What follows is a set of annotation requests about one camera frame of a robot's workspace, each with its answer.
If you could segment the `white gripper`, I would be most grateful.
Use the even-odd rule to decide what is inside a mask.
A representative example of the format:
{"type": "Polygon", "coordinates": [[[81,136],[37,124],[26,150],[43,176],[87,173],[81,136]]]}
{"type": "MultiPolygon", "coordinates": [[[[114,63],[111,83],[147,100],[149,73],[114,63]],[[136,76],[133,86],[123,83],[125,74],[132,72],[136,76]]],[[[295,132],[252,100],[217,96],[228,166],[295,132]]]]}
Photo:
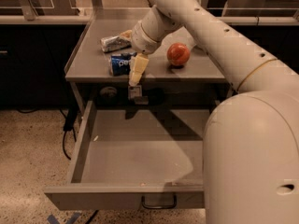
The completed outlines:
{"type": "Polygon", "coordinates": [[[127,30],[120,33],[120,38],[128,42],[131,41],[132,48],[138,52],[130,61],[130,86],[136,86],[142,78],[149,63],[147,55],[154,53],[161,46],[161,34],[158,22],[150,20],[138,21],[132,31],[127,30]]]}

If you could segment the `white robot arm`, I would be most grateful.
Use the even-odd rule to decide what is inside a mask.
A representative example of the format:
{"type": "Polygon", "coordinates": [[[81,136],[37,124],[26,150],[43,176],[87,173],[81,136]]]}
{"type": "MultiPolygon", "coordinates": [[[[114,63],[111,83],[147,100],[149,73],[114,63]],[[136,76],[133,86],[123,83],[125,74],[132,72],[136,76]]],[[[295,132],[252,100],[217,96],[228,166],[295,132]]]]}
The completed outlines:
{"type": "Polygon", "coordinates": [[[200,5],[154,0],[133,28],[135,86],[163,39],[185,27],[235,91],[203,134],[206,224],[299,224],[299,75],[200,5]]]}

